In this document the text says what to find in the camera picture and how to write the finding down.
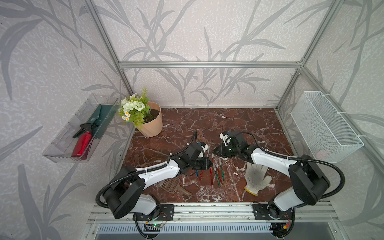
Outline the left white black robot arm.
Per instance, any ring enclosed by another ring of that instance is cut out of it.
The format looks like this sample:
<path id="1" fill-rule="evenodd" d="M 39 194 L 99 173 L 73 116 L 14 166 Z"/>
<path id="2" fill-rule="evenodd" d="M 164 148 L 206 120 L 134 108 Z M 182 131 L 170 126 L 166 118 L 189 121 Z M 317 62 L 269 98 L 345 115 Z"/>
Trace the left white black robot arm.
<path id="1" fill-rule="evenodd" d="M 160 202 L 143 194 L 150 186 L 163 180 L 185 175 L 189 170 L 208 170 L 213 163 L 207 157 L 209 146 L 193 142 L 160 164 L 146 168 L 124 167 L 96 195 L 96 204 L 110 209 L 115 219 L 129 213 L 155 219 L 161 214 Z"/>

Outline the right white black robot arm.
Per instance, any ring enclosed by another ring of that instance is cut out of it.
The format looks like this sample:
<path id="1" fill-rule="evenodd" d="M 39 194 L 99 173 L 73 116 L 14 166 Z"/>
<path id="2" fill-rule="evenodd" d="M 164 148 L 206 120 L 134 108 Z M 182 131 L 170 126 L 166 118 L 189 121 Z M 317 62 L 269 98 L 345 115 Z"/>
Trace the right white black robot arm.
<path id="1" fill-rule="evenodd" d="M 285 212 L 302 205 L 314 206 L 321 199 L 339 193 L 346 183 L 343 171 L 334 164 L 312 159 L 310 156 L 286 156 L 263 148 L 257 140 L 250 145 L 245 140 L 245 132 L 232 131 L 220 134 L 222 143 L 214 149 L 214 154 L 222 158 L 238 157 L 252 165 L 278 171 L 291 179 L 292 187 L 278 194 L 270 203 L 270 212 Z M 331 183 L 319 165 L 334 169 L 340 176 L 340 183 L 329 193 Z"/>

